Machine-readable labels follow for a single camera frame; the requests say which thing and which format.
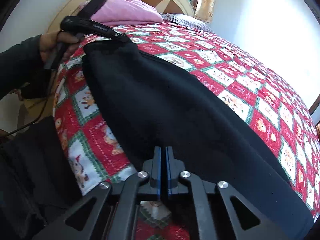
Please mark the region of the dark sleeved left forearm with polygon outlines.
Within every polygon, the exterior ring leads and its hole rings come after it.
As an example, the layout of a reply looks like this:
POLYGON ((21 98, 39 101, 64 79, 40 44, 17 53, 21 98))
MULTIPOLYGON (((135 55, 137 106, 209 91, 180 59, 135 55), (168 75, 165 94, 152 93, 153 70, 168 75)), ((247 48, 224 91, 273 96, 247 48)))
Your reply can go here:
POLYGON ((40 37, 31 37, 1 53, 1 98, 15 89, 24 99, 48 95, 51 71, 44 68, 40 37))

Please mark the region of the person's left hand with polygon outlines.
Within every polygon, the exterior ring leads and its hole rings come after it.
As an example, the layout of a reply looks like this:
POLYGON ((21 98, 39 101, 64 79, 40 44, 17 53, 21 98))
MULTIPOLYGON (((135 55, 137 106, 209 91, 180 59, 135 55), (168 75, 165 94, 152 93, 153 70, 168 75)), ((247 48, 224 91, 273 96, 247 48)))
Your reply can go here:
POLYGON ((54 31, 41 35, 39 42, 40 55, 43 62, 46 62, 53 51, 61 43, 68 44, 66 52, 64 52, 62 61, 68 61, 74 52, 79 48, 83 38, 77 38, 70 33, 64 31, 54 31))

